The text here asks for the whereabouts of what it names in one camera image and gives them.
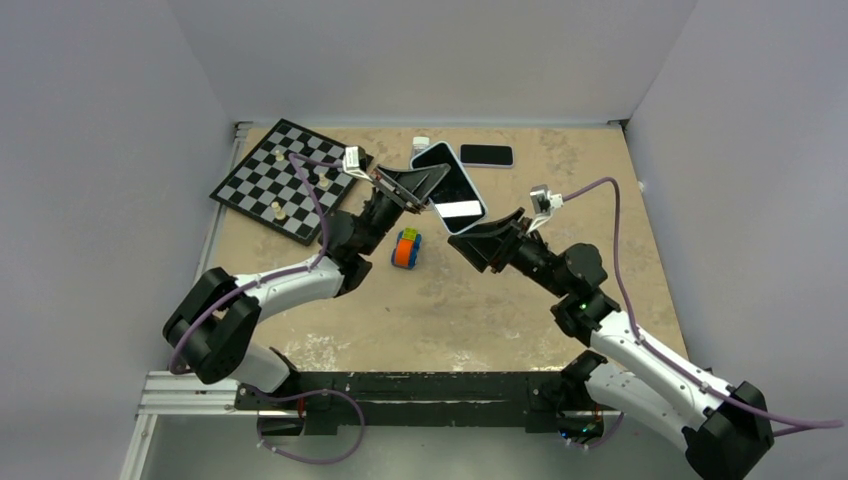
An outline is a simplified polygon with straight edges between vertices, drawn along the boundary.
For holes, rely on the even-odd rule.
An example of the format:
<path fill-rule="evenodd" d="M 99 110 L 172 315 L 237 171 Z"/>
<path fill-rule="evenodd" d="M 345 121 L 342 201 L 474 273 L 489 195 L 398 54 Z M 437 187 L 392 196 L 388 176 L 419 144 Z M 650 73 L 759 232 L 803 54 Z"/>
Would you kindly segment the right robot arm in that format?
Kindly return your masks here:
<path fill-rule="evenodd" d="M 664 437 L 703 479 L 742 479 L 774 445 L 770 423 L 752 413 L 765 397 L 689 363 L 640 327 L 606 295 L 599 250 L 576 243 L 553 253 L 528 232 L 522 209 L 448 239 L 472 266 L 511 266 L 558 298 L 555 323 L 586 346 L 562 374 L 561 392 L 576 407 L 591 401 L 619 410 Z"/>

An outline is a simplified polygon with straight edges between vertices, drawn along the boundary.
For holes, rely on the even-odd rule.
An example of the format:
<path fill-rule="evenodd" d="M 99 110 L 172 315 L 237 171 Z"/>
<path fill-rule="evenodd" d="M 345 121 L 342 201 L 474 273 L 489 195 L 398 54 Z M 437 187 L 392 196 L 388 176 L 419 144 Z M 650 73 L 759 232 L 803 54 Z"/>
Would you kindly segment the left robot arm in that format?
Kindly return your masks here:
<path fill-rule="evenodd" d="M 406 212 L 419 213 L 449 173 L 447 165 L 394 170 L 377 166 L 367 179 L 372 195 L 360 213 L 320 215 L 318 254 L 269 272 L 204 272 L 163 328 L 173 353 L 168 369 L 190 372 L 204 384 L 233 379 L 259 390 L 272 408 L 297 399 L 297 370 L 279 351 L 254 342 L 257 325 L 291 308 L 343 296 L 372 268 L 376 247 Z"/>

